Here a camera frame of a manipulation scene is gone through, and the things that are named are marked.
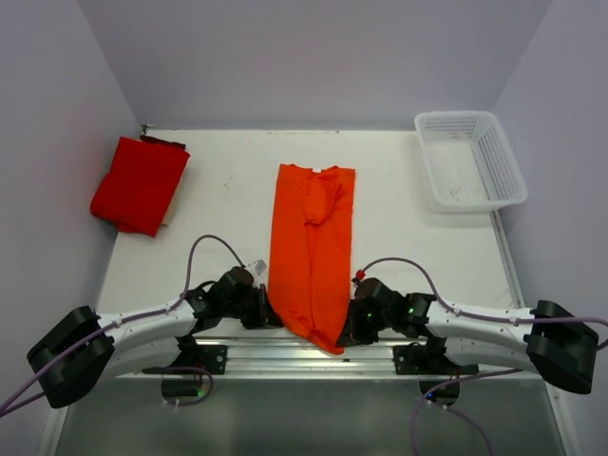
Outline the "orange t shirt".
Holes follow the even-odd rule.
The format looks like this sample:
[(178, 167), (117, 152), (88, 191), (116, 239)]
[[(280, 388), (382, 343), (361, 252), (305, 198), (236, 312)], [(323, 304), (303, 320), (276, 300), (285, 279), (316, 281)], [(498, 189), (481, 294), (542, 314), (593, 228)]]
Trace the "orange t shirt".
[(355, 171), (279, 166), (268, 295), (283, 325), (321, 350), (337, 340), (351, 299)]

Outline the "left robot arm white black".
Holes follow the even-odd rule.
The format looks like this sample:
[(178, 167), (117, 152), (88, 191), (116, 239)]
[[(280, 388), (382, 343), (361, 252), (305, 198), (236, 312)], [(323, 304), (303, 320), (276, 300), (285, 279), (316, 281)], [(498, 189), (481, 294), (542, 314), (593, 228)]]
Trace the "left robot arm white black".
[(247, 330), (282, 325), (266, 286), (249, 270), (234, 267), (160, 308), (98, 314), (78, 307), (34, 345), (27, 360), (49, 405), (60, 409), (131, 372), (206, 374), (194, 336), (224, 318)]

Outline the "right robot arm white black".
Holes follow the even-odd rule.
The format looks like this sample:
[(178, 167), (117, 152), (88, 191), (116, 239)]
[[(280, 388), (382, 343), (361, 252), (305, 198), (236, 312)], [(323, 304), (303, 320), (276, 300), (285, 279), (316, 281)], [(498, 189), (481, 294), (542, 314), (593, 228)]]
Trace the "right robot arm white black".
[(534, 309), (474, 311), (435, 294), (400, 294), (377, 278), (360, 281), (339, 348), (371, 345), (384, 330), (409, 342), (393, 349), (399, 374), (475, 374), (481, 365), (530, 371), (577, 394), (592, 390), (599, 336), (552, 301)]

